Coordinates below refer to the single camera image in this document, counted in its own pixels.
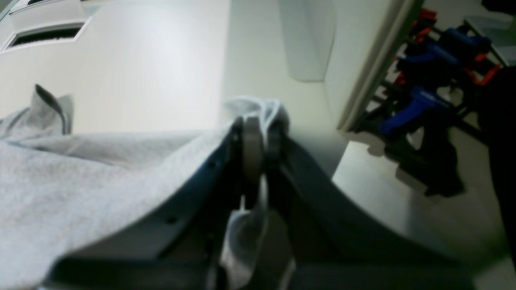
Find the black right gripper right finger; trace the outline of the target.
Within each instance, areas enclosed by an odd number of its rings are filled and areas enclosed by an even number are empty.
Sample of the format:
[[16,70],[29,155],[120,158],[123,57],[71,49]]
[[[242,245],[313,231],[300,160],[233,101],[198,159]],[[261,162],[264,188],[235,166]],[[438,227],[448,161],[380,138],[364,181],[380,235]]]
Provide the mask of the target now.
[[289,290],[473,290],[456,261],[398,235],[357,206],[279,122],[268,130],[270,205],[295,260]]

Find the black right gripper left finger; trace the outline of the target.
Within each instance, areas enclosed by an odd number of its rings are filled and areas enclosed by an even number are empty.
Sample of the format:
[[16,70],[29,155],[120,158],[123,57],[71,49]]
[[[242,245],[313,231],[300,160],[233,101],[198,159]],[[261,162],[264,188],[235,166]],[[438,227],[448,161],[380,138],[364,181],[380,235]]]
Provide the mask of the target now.
[[125,229],[60,258],[46,290],[228,290],[219,264],[231,211],[251,189],[263,155],[257,117],[239,117],[194,175]]

